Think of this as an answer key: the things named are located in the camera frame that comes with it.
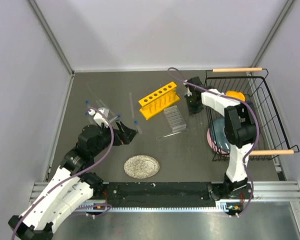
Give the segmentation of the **long glass tube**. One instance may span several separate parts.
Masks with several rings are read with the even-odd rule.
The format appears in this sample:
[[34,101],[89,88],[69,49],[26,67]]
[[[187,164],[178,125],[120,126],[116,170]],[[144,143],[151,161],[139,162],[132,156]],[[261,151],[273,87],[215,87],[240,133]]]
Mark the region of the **long glass tube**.
[[129,103],[130,103],[131,116],[132,116],[133,119],[135,119],[133,95],[132,95],[131,92],[129,92]]
[[182,130],[179,130],[179,131],[176,131],[176,132],[172,132],[172,133],[169,133],[169,134],[161,135],[161,136],[156,137],[156,140],[164,139],[164,138],[167,138],[167,137],[172,137],[172,136],[181,134],[183,132],[186,132],[187,130],[188,129],[185,128],[185,129],[182,129]]

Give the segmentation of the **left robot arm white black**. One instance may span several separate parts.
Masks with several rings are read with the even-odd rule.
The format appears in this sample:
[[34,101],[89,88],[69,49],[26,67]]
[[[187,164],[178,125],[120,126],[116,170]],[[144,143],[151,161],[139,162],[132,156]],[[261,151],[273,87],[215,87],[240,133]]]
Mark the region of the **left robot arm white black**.
[[12,239],[50,240],[80,205],[103,194],[103,180],[90,171],[96,166],[95,157],[113,146],[130,144],[138,133],[120,120],[116,125],[91,124],[82,129],[75,147],[65,154],[37,199],[23,213],[9,219]]

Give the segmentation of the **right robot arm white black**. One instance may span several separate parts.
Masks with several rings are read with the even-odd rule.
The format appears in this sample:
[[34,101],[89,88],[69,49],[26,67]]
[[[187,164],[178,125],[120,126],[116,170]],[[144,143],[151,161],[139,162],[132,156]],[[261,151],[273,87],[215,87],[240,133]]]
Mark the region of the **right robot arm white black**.
[[230,149],[222,192],[229,198],[235,198],[247,186],[249,154],[260,136],[254,106],[215,88],[204,87],[199,77],[185,80],[183,84],[187,88],[185,98],[191,114],[206,106],[223,116],[223,132]]

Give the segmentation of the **clear acrylic tube rack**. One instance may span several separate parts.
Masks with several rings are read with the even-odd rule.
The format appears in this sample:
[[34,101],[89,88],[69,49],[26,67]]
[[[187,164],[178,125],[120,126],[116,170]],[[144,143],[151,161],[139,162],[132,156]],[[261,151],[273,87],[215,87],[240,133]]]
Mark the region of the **clear acrylic tube rack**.
[[176,105],[164,109],[163,113],[173,133],[186,129],[187,124]]

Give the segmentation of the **yellow test tube rack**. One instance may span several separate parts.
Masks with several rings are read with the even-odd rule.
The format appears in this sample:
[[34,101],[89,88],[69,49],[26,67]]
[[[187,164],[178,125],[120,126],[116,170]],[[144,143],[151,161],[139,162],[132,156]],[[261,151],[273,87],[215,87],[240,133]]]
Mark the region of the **yellow test tube rack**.
[[175,82],[164,85],[156,91],[148,94],[138,101],[140,104],[140,113],[146,120],[154,117],[162,112],[164,109],[169,108],[180,100],[176,91],[177,85]]

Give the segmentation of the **blue ceramic plate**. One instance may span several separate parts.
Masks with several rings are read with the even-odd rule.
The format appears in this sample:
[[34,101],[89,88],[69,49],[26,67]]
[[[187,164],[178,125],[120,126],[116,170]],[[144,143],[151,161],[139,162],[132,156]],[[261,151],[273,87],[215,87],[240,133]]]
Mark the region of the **blue ceramic plate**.
[[228,154],[230,152],[230,143],[225,134],[225,119],[223,117],[215,119],[209,128],[213,150],[222,154]]

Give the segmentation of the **speckled ceramic plate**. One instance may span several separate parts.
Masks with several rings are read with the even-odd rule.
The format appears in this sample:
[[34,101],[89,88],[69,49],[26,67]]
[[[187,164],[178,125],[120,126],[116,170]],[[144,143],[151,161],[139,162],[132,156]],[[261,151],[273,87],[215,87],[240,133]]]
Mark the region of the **speckled ceramic plate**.
[[151,156],[136,155],[124,163],[123,170],[131,178],[142,180],[156,175],[160,170],[160,164]]

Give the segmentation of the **pink plate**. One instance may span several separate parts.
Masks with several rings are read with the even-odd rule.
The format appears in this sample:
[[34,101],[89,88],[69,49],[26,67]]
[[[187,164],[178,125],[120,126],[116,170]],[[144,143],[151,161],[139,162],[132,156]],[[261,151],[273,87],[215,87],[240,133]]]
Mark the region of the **pink plate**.
[[217,154],[228,155],[230,153],[230,143],[222,130],[207,130],[207,142],[210,148]]

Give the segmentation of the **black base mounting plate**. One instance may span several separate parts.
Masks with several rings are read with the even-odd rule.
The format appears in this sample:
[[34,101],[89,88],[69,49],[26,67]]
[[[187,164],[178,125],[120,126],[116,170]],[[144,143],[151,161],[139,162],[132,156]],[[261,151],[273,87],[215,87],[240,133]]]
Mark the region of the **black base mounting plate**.
[[226,196],[221,182],[109,182],[91,200],[114,208],[195,208]]

